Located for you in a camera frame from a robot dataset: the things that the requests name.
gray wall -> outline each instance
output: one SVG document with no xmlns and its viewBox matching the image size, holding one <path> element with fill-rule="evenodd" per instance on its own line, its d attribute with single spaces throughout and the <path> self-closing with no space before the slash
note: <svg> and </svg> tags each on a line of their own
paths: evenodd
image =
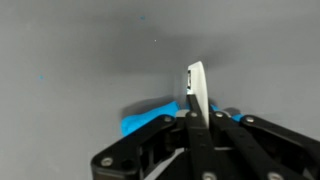
<svg viewBox="0 0 320 180">
<path fill-rule="evenodd" d="M 320 140 L 319 19 L 317 0 L 0 1 L 1 179 L 91 179 L 197 60 L 220 107 Z"/>
</svg>

screw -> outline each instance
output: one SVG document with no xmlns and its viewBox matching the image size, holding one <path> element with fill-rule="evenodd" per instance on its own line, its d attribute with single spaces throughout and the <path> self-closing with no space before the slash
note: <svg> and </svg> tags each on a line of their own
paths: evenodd
<svg viewBox="0 0 320 180">
<path fill-rule="evenodd" d="M 216 112 L 217 117 L 223 117 L 223 114 L 221 112 Z"/>
<path fill-rule="evenodd" d="M 203 180 L 217 180 L 217 177 L 214 173 L 206 172 L 206 173 L 203 173 L 202 179 Z"/>
<path fill-rule="evenodd" d="M 250 123 L 254 122 L 254 119 L 252 117 L 247 117 L 246 120 L 247 120 L 247 122 L 250 122 Z"/>
<path fill-rule="evenodd" d="M 197 114 L 196 112 L 192 112 L 192 113 L 191 113 L 191 116 L 192 116 L 192 117 L 197 117 L 198 114 Z"/>
<path fill-rule="evenodd" d="M 102 161 L 101 161 L 101 165 L 104 167 L 111 166 L 112 163 L 113 163 L 113 159 L 111 157 L 106 157 L 106 158 L 102 159 Z"/>
<path fill-rule="evenodd" d="M 166 116 L 166 117 L 164 118 L 164 121 L 165 121 L 165 122 L 171 122 L 171 118 L 170 118 L 169 116 Z"/>
<path fill-rule="evenodd" d="M 269 180 L 284 180 L 283 177 L 276 172 L 269 172 L 268 179 Z"/>
</svg>

black metal bracket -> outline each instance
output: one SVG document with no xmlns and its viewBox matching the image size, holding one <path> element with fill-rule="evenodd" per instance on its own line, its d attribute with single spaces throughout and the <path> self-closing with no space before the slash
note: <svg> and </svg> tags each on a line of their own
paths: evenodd
<svg viewBox="0 0 320 180">
<path fill-rule="evenodd" d="M 142 180 L 184 148 L 157 180 L 320 180 L 320 143 L 255 116 L 240 123 L 210 112 L 209 128 L 194 95 L 190 111 L 159 116 L 97 154 L 94 180 Z"/>
</svg>

